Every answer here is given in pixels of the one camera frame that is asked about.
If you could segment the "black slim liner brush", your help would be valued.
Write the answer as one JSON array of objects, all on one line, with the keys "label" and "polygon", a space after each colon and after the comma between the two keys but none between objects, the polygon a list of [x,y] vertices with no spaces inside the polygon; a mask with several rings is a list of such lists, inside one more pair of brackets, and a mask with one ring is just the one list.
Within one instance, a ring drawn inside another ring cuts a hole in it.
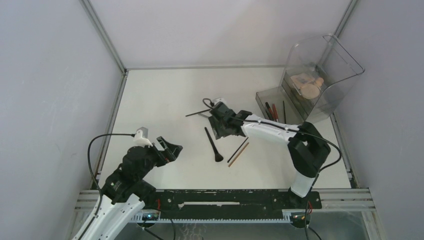
[{"label": "black slim liner brush", "polygon": [[243,145],[246,143],[249,137],[246,137],[243,142],[239,145],[239,147],[234,151],[234,153],[231,155],[231,157],[227,160],[227,163],[230,163],[231,160],[235,157],[235,155],[238,153],[238,151],[243,147]]}]

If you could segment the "gold slim pencil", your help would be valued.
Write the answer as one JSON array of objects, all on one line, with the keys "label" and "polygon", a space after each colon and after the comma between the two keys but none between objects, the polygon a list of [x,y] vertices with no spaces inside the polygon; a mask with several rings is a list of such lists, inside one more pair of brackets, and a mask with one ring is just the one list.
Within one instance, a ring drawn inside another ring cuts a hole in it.
[{"label": "gold slim pencil", "polygon": [[236,160],[240,157],[240,155],[245,151],[245,149],[247,148],[247,146],[249,145],[250,143],[249,142],[247,142],[242,148],[241,148],[241,150],[235,155],[235,157],[232,159],[232,161],[229,163],[229,165],[228,165],[228,167],[230,168],[235,162],[236,162]]}]

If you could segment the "large black powder brush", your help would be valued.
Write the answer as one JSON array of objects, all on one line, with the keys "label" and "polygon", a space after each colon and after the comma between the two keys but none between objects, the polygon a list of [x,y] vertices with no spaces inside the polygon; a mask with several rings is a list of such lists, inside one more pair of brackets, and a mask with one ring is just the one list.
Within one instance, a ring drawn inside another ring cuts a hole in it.
[{"label": "large black powder brush", "polygon": [[212,137],[211,137],[211,135],[210,135],[207,127],[204,127],[204,130],[206,132],[206,135],[208,137],[208,140],[209,140],[209,142],[211,144],[211,147],[212,147],[212,150],[214,152],[214,160],[215,160],[215,162],[219,163],[219,162],[223,161],[224,160],[224,157],[219,153],[218,149],[216,148],[215,143],[214,143],[214,141],[213,141],[213,139],[212,139]]}]

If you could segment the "dark green lipstick pencil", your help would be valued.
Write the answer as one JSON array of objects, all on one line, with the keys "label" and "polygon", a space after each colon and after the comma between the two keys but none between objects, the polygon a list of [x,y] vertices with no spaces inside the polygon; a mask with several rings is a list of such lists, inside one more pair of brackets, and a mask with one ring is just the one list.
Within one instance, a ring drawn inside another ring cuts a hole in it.
[{"label": "dark green lipstick pencil", "polygon": [[269,105],[268,102],[265,102],[265,107],[266,107],[266,112],[267,112],[268,118],[271,121],[274,121],[275,120],[274,113],[273,113],[273,110],[271,109],[271,106]]}]

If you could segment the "orange-red lip gloss tube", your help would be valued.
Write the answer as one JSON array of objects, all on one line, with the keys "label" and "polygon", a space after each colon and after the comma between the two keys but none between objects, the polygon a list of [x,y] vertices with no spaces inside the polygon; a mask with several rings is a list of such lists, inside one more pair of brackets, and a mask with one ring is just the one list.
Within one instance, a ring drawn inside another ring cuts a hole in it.
[{"label": "orange-red lip gloss tube", "polygon": [[276,105],[274,103],[272,104],[272,112],[273,112],[273,116],[274,116],[274,121],[279,122],[278,111],[277,111]]}]

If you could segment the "thin black angled brush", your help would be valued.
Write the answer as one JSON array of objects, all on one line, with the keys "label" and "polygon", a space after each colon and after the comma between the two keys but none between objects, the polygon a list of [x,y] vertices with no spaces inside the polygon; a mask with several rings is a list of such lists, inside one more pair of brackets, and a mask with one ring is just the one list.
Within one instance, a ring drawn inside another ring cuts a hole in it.
[{"label": "thin black angled brush", "polygon": [[285,101],[283,101],[282,106],[283,106],[283,120],[284,120],[284,123],[286,124],[287,123],[287,115],[286,115]]}]

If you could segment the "round beige sponge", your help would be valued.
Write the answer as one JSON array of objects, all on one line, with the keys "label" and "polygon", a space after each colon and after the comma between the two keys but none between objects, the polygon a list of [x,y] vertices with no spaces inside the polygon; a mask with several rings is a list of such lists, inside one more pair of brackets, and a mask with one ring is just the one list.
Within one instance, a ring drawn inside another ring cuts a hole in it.
[{"label": "round beige sponge", "polygon": [[305,99],[312,100],[320,96],[321,90],[318,86],[307,83],[300,88],[300,94]]}]

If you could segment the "beige beauty blender sponge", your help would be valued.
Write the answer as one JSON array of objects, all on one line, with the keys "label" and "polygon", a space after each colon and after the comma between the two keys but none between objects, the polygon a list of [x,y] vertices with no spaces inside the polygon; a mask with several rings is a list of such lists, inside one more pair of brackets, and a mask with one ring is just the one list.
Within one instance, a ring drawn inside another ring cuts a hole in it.
[{"label": "beige beauty blender sponge", "polygon": [[315,79],[313,84],[317,86],[318,88],[321,88],[323,83],[324,83],[324,79],[322,77],[318,77]]}]

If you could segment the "clear acrylic makeup organizer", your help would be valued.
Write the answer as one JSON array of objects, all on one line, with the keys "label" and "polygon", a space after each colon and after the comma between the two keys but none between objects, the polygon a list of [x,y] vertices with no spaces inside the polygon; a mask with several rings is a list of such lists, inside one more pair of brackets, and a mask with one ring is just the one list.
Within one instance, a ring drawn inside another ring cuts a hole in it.
[{"label": "clear acrylic makeup organizer", "polygon": [[255,99],[266,119],[316,124],[334,113],[364,71],[335,35],[307,38],[291,47],[278,86]]}]

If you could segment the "checkered eyeliner pencil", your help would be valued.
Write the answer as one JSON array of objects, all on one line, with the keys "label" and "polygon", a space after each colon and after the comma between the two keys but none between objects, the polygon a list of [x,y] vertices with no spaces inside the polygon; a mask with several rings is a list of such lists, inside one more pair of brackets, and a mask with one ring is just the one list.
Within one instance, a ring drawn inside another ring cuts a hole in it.
[{"label": "checkered eyeliner pencil", "polygon": [[204,117],[204,118],[209,118],[209,116],[207,116],[207,115],[205,115],[203,113],[199,113],[198,115],[200,115],[201,117]]}]

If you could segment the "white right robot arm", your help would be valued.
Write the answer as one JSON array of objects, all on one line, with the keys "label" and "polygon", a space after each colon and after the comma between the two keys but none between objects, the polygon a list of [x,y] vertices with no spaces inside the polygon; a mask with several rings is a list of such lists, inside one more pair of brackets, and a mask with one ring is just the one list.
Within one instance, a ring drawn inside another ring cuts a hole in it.
[{"label": "white right robot arm", "polygon": [[302,208],[319,171],[331,153],[330,142],[310,122],[284,124],[241,110],[234,112],[224,102],[207,104],[209,123],[216,139],[227,136],[262,138],[287,147],[296,170],[289,188],[289,203]]}]

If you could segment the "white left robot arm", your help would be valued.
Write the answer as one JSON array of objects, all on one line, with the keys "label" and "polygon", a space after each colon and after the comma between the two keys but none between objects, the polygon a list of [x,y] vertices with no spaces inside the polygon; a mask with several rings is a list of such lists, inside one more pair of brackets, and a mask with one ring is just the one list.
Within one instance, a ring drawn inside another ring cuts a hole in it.
[{"label": "white left robot arm", "polygon": [[124,226],[143,208],[156,203],[156,188],[144,180],[155,167],[174,162],[183,146],[157,137],[162,149],[153,143],[136,141],[118,167],[99,187],[99,197],[86,221],[73,237],[75,240],[113,240]]}]

